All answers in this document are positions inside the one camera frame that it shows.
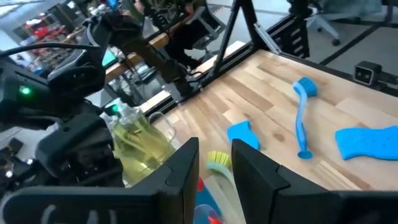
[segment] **floor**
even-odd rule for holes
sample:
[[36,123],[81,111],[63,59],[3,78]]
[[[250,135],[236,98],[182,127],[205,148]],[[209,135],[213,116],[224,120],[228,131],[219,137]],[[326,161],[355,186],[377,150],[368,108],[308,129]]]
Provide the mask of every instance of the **floor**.
[[[232,2],[233,0],[208,0],[209,4],[215,5],[218,9],[215,12],[215,15],[224,23],[228,22],[229,16],[231,15]],[[265,29],[281,20],[284,15],[287,14],[287,10],[290,7],[290,4],[283,0],[253,0],[253,3],[256,9],[257,19]],[[397,12],[394,13],[394,15],[398,15],[396,8],[394,9],[394,12]],[[384,17],[384,13],[385,9],[379,14],[364,18],[364,20],[380,21]],[[394,16],[393,22],[397,21],[398,16]],[[339,24],[335,22],[332,22],[331,24],[341,34],[341,45],[337,47],[332,46],[332,38],[328,34],[324,32],[319,33],[314,29],[310,29],[308,31],[308,38],[311,56],[308,60],[316,63],[321,62],[369,28],[369,26]],[[327,66],[343,72],[351,73],[355,64],[362,60],[369,60],[371,62],[380,63],[386,72],[394,73],[398,69],[398,64],[392,59],[396,52],[398,52],[398,42],[396,41],[397,36],[398,30],[396,29],[380,28],[358,45],[349,49],[338,59],[329,63]],[[223,35],[211,43],[209,49],[218,50],[222,38]],[[247,32],[247,25],[242,12],[239,12],[238,14],[229,43],[232,44],[237,40],[243,42],[250,41],[249,34]],[[188,53],[196,58],[203,56],[203,52],[197,50],[192,50]],[[94,104],[100,105],[101,102],[107,101],[106,99],[109,99],[109,96],[102,91],[90,96],[89,99]],[[0,139],[2,139],[2,141],[0,141],[0,146],[7,144],[10,136],[16,136],[26,143],[24,146],[25,148],[21,150],[20,156],[27,159],[34,155],[34,149],[37,142],[50,132],[51,130],[31,131],[13,128],[0,134]]]

